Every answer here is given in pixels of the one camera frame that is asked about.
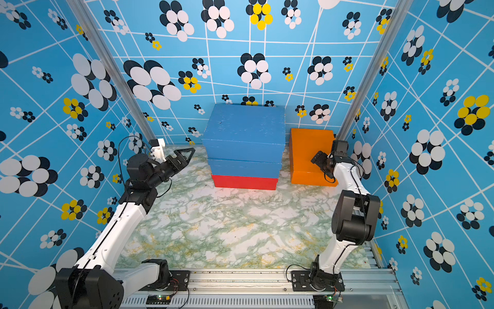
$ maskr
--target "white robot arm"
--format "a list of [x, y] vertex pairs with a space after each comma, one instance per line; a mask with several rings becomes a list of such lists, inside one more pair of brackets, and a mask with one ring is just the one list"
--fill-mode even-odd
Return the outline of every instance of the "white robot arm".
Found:
[[61, 269], [55, 278], [63, 309], [118, 309], [122, 301], [145, 286], [170, 284], [166, 260], [146, 260], [119, 277], [113, 277], [117, 259], [137, 225], [150, 211], [156, 187], [186, 167], [194, 148], [175, 150], [165, 158], [165, 141], [150, 140], [152, 159], [144, 153], [132, 156], [127, 165], [125, 193], [105, 229], [73, 268]]
[[[329, 155], [319, 151], [311, 160], [326, 176], [338, 180], [342, 192], [331, 221], [335, 236], [312, 262], [310, 285], [315, 290], [334, 286], [344, 291], [340, 268], [348, 255], [374, 237], [380, 199], [371, 195], [360, 182], [362, 168], [347, 155], [348, 142], [335, 140]], [[353, 214], [354, 209], [364, 215]]]

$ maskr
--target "blue wallpaper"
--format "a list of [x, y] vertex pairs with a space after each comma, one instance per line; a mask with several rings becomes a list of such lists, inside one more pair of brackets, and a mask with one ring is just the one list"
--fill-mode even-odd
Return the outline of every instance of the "blue wallpaper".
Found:
[[155, 135], [199, 144], [213, 104], [338, 133], [397, 0], [85, 2]]
[[116, 146], [139, 130], [64, 1], [0, 0], [0, 28], [0, 308], [49, 309], [56, 272], [111, 220]]
[[493, 17], [415, 0], [347, 137], [410, 308], [494, 308]]

